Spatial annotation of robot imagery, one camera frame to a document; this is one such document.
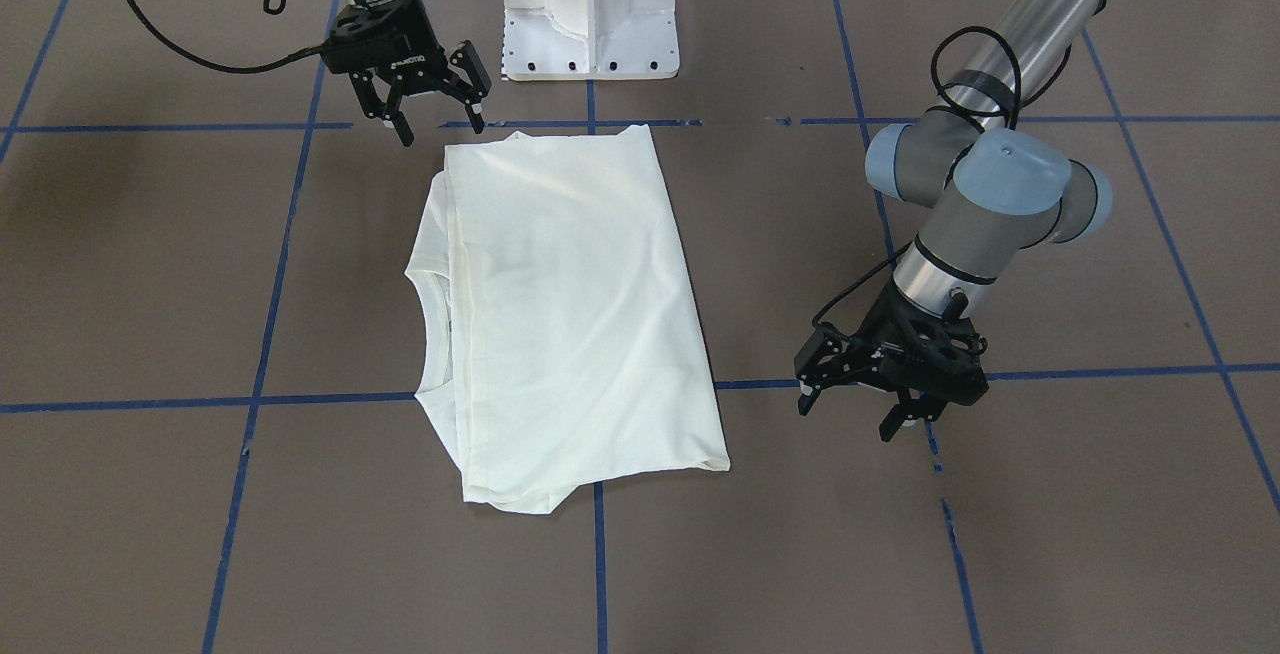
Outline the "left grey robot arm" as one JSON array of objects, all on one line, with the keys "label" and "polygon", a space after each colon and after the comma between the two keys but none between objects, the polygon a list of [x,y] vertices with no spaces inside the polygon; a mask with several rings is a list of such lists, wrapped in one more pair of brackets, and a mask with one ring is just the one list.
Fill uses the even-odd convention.
[{"label": "left grey robot arm", "polygon": [[952,76],[932,72],[936,99],[918,122],[873,136],[868,183],[929,218],[887,259],[892,276],[855,331],[815,314],[794,360],[799,413],[832,388],[865,385],[896,395],[878,427],[890,442],[988,392],[988,343],[973,323],[982,299],[1019,250],[1091,235],[1114,206],[1102,171],[1020,129],[1110,1],[1015,0],[993,28],[956,29],[986,44]]}]

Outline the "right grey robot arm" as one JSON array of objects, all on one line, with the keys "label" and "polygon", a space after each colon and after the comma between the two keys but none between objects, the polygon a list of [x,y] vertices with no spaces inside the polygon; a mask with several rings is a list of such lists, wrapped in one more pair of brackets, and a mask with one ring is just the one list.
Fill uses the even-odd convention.
[{"label": "right grey robot arm", "polygon": [[484,131],[483,99],[492,81],[474,44],[463,40],[447,51],[422,0],[343,1],[319,56],[332,74],[348,77],[365,116],[412,145],[403,99],[443,93],[462,104],[475,133]]}]

